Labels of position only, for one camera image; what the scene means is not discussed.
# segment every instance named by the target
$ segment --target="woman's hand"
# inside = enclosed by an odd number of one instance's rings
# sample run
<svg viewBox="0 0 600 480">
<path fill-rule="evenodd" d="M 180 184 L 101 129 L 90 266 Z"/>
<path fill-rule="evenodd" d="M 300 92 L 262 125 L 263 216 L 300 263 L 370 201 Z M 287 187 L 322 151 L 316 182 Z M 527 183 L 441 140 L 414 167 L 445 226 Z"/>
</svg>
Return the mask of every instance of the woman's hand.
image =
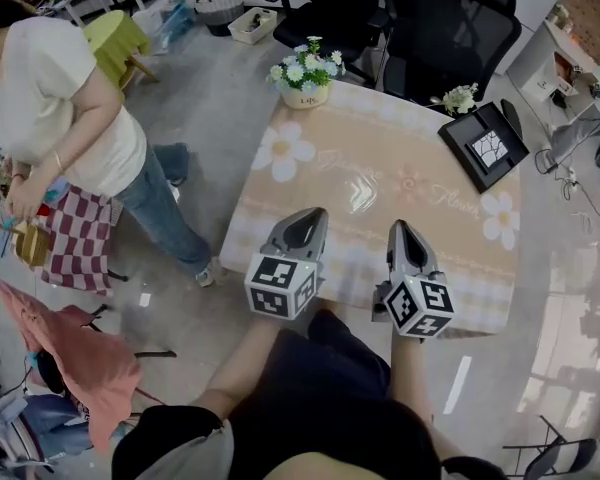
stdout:
<svg viewBox="0 0 600 480">
<path fill-rule="evenodd" d="M 48 182 L 34 172 L 29 179 L 16 176 L 7 195 L 7 211 L 18 219 L 33 219 L 47 193 Z"/>
</svg>

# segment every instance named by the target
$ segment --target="black tray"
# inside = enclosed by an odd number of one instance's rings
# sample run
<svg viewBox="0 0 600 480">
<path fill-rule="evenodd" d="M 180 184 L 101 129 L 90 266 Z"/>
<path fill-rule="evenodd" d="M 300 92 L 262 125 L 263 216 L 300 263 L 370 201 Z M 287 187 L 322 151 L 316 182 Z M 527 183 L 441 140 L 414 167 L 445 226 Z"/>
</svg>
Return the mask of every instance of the black tray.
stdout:
<svg viewBox="0 0 600 480">
<path fill-rule="evenodd" d="M 508 154 L 501 161 L 494 163 L 491 169 L 485 169 L 469 150 L 469 145 L 490 130 L 498 134 Z M 480 194 L 489 190 L 529 154 L 520 136 L 494 103 L 487 103 L 478 110 L 444 125 L 438 134 L 453 151 Z"/>
</svg>

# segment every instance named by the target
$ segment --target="red and white checkered tablecloth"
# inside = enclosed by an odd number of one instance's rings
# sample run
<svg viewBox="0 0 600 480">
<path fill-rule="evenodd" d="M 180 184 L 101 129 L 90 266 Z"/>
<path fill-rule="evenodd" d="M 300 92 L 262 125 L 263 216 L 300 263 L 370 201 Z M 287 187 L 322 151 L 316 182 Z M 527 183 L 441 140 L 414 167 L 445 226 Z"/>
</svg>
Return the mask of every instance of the red and white checkered tablecloth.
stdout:
<svg viewBox="0 0 600 480">
<path fill-rule="evenodd" d="M 35 224 L 51 236 L 46 264 L 33 269 L 43 281 L 112 295 L 107 266 L 111 234 L 109 198 L 72 186 L 50 214 L 37 217 Z"/>
</svg>

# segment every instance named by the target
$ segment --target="wooden table leg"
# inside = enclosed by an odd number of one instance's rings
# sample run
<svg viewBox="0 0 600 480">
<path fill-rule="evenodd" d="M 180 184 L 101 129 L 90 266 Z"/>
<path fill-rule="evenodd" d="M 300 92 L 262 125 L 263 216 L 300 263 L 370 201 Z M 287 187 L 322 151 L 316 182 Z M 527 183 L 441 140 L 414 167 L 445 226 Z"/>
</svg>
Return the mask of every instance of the wooden table leg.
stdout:
<svg viewBox="0 0 600 480">
<path fill-rule="evenodd" d="M 138 68 L 140 71 L 142 71 L 145 75 L 147 75 L 151 79 L 152 82 L 157 83 L 160 81 L 160 80 L 158 80 L 158 77 L 156 75 L 154 75 L 149 70 L 149 68 L 147 68 L 147 66 L 145 66 L 140 61 L 138 61 L 138 59 L 136 59 L 133 55 L 127 59 L 127 63 L 130 64 L 131 66 L 133 66 L 134 68 Z"/>
</svg>

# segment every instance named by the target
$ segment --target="black office chair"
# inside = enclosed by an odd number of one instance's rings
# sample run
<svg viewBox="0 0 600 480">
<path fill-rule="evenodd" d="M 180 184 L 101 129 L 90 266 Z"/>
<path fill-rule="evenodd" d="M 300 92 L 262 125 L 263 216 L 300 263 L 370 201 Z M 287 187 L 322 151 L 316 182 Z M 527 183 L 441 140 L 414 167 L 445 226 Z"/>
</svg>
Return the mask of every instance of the black office chair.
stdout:
<svg viewBox="0 0 600 480">
<path fill-rule="evenodd" d="M 387 51 L 384 92 L 421 105 L 459 85 L 478 84 L 481 101 L 496 67 L 520 37 L 516 0 L 415 0 L 397 18 Z"/>
<path fill-rule="evenodd" d="M 525 480 L 538 480 L 543 476 L 559 476 L 567 475 L 570 473 L 577 473 L 586 468 L 598 450 L 598 443 L 595 439 L 582 439 L 580 441 L 567 441 L 560 432 L 558 432 L 551 423 L 547 421 L 544 416 L 540 416 L 540 419 L 547 424 L 547 435 L 544 440 L 544 444 L 541 445 L 529 445 L 529 446 L 503 446 L 507 450 L 518 450 L 518 460 L 516 462 L 516 469 L 513 475 L 507 475 L 509 478 L 523 478 Z M 556 438 L 549 443 L 549 431 L 553 431 Z M 555 464 L 560 454 L 560 449 L 563 446 L 578 445 L 578 451 L 574 458 L 571 466 L 565 471 L 556 471 Z M 522 450 L 536 449 L 540 453 L 533 459 L 524 474 L 518 474 L 518 467 L 520 466 L 520 456 Z"/>
<path fill-rule="evenodd" d="M 289 0 L 282 0 L 286 18 L 275 29 L 273 37 L 294 48 L 305 44 L 307 36 L 320 36 L 323 55 L 341 51 L 347 69 L 364 79 L 366 85 L 373 85 L 375 77 L 351 63 L 367 46 L 377 44 L 381 31 L 389 23 L 388 15 L 378 8 L 378 0 L 310 1 L 293 10 Z"/>
</svg>

